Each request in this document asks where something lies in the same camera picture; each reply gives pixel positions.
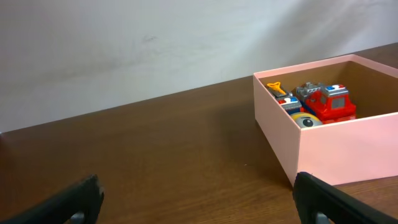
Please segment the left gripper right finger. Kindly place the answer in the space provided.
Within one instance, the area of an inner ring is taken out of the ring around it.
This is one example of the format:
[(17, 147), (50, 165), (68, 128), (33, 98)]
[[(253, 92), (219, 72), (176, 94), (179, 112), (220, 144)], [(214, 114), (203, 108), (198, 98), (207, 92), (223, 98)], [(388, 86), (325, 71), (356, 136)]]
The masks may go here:
[(397, 219), (362, 203), (307, 172), (297, 174), (293, 198), (303, 224), (397, 224)]

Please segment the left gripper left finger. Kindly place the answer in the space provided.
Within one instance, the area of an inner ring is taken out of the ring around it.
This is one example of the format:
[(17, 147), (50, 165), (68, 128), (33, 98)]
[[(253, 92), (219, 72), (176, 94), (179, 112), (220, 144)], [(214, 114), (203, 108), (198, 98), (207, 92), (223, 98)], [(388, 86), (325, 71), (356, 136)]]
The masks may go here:
[(97, 175), (89, 175), (47, 200), (1, 224), (91, 223), (97, 222), (104, 200), (104, 188)]

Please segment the yellow toy ball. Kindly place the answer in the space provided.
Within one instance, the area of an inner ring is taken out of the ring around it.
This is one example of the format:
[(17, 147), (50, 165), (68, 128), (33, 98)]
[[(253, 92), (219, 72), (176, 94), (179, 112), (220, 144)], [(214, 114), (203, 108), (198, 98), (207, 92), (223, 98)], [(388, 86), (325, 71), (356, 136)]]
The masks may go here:
[(290, 117), (300, 128), (311, 128), (323, 124), (316, 116), (310, 113), (298, 112), (291, 114)]

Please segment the red toy fire truck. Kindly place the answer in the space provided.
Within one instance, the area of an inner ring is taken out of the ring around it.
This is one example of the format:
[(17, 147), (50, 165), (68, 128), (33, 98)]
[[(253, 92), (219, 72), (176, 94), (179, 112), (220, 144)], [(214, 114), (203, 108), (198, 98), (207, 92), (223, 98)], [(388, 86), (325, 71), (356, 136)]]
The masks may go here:
[(304, 111), (317, 117), (323, 124), (356, 119), (356, 105), (349, 90), (342, 84), (324, 85), (307, 82), (295, 89)]

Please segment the red truck with yellow crane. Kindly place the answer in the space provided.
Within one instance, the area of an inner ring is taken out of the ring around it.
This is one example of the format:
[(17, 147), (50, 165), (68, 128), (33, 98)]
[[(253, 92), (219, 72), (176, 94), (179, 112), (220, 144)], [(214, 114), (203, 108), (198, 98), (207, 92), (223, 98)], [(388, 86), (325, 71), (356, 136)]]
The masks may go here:
[(266, 88), (289, 115), (304, 112), (299, 99), (292, 92), (286, 90), (281, 82), (267, 83)]

